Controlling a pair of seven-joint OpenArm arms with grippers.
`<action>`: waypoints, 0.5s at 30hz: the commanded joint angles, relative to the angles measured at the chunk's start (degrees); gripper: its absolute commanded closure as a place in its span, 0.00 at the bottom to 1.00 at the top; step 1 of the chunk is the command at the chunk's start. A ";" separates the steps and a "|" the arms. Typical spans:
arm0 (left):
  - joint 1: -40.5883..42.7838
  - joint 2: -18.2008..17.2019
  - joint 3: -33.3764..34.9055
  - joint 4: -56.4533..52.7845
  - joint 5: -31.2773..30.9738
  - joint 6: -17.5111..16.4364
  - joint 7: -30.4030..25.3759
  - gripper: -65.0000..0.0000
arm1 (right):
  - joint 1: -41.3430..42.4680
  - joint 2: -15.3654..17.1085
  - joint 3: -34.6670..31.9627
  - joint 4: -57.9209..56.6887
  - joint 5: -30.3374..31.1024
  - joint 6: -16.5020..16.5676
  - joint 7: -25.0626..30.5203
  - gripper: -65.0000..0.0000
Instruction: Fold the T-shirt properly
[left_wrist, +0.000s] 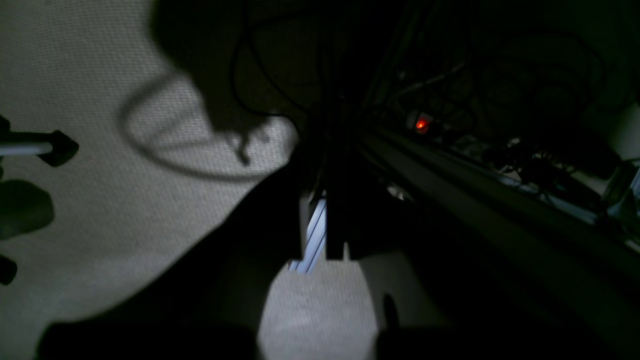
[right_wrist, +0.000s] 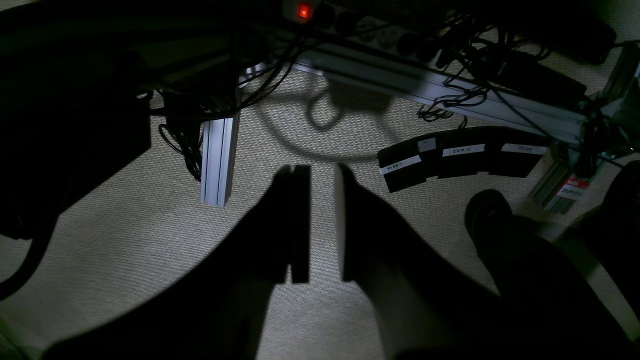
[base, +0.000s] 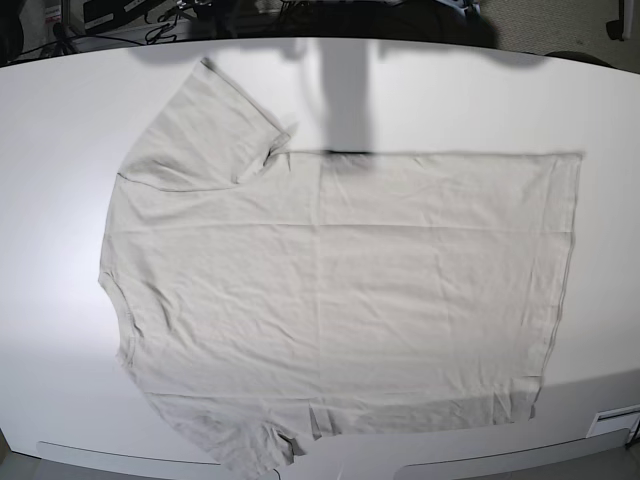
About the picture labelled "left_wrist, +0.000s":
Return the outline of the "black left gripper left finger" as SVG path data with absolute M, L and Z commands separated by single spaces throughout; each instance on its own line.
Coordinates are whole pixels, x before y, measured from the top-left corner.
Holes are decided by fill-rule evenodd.
M 130 298 L 50 325 L 38 360 L 253 360 L 272 282 L 302 257 L 302 167 L 268 175 L 231 214 Z

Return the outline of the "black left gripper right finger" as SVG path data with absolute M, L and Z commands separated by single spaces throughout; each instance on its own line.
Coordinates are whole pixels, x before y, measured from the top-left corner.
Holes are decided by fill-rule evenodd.
M 487 207 L 434 175 L 373 152 L 327 167 L 330 256 L 407 257 L 460 340 L 495 359 L 639 358 L 639 265 L 614 265 L 534 221 Z

